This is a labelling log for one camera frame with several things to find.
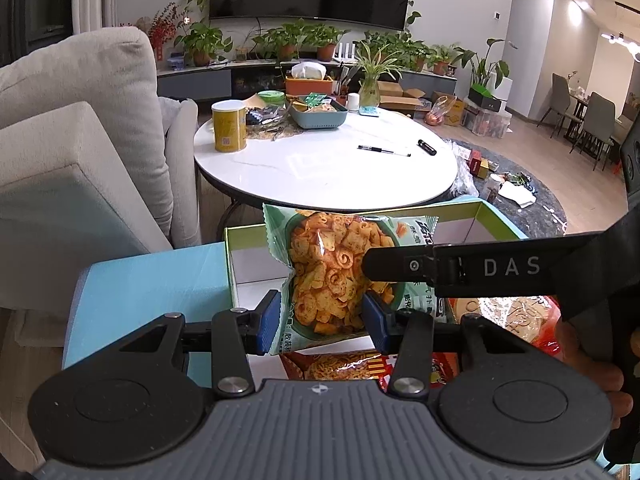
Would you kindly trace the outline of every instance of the black marker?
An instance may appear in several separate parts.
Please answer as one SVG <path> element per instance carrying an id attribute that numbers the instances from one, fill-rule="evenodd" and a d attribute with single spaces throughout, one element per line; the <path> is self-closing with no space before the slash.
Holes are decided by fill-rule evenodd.
<path id="1" fill-rule="evenodd" d="M 411 156 L 411 153 L 396 153 L 391 150 L 383 150 L 382 148 L 375 148 L 373 146 L 363 146 L 362 144 L 358 146 L 358 149 L 367 150 L 368 152 L 389 153 L 390 155 Z"/>
<path id="2" fill-rule="evenodd" d="M 418 140 L 418 146 L 420 146 L 425 152 L 429 153 L 429 155 L 435 155 L 436 153 L 438 153 L 435 149 L 433 149 L 430 145 L 428 145 L 422 139 Z"/>

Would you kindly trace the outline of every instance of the red snack bag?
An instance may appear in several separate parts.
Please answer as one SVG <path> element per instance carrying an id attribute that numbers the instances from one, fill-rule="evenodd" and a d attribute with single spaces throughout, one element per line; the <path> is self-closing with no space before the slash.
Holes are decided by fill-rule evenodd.
<path id="1" fill-rule="evenodd" d="M 551 356 L 560 351 L 556 341 L 558 304 L 548 296 L 528 298 L 459 298 L 449 300 L 456 322 L 468 313 L 480 314 Z"/>
<path id="2" fill-rule="evenodd" d="M 375 350 L 344 354 L 308 355 L 298 352 L 281 354 L 280 359 L 289 379 L 346 381 L 376 379 L 383 391 L 394 371 L 396 355 L 381 355 Z M 440 388 L 458 374 L 455 354 L 435 352 L 431 367 L 431 388 Z"/>

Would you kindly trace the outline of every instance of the ceiling light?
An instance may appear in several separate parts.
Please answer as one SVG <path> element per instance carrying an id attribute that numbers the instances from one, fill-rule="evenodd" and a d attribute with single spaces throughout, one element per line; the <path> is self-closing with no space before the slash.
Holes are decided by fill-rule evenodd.
<path id="1" fill-rule="evenodd" d="M 609 40 L 609 43 L 611 44 L 618 43 L 622 46 L 625 46 L 631 56 L 634 58 L 634 61 L 640 63 L 640 59 L 638 59 L 638 55 L 640 54 L 640 45 L 638 45 L 635 41 L 625 41 L 625 35 L 622 32 L 619 32 L 617 37 L 613 34 L 601 34 L 601 36 L 605 40 Z"/>

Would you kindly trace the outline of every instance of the snack chips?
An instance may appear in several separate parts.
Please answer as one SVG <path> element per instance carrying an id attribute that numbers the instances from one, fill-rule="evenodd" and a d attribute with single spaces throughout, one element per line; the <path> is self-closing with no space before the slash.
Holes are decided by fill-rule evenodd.
<path id="1" fill-rule="evenodd" d="M 397 355 L 381 355 L 375 350 L 343 354 L 308 355 L 298 352 L 281 354 L 289 379 L 313 381 L 347 381 L 374 379 L 386 392 Z M 431 364 L 431 388 L 441 388 L 458 374 L 455 354 L 434 352 Z"/>
<path id="2" fill-rule="evenodd" d="M 414 308 L 438 317 L 430 286 L 371 282 L 362 273 L 369 249 L 433 243 L 437 218 L 347 216 L 264 205 L 264 220 L 271 255 L 292 270 L 282 286 L 271 354 L 365 335 L 360 314 L 367 291 L 392 309 Z"/>
<path id="3" fill-rule="evenodd" d="M 551 298 L 459 298 L 449 301 L 458 323 L 462 316 L 473 312 L 549 355 L 560 351 L 554 335 L 560 309 Z"/>

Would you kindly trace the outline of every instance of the green snack bag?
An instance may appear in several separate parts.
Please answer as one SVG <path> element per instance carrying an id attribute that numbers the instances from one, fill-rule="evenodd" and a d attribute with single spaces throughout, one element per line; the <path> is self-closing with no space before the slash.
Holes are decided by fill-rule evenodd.
<path id="1" fill-rule="evenodd" d="M 282 285 L 280 324 L 270 353 L 281 354 L 366 335 L 364 294 L 397 310 L 414 308 L 446 321 L 433 288 L 371 282 L 362 273 L 370 248 L 433 243 L 436 217 L 341 215 L 264 205 L 271 255 L 291 268 Z"/>

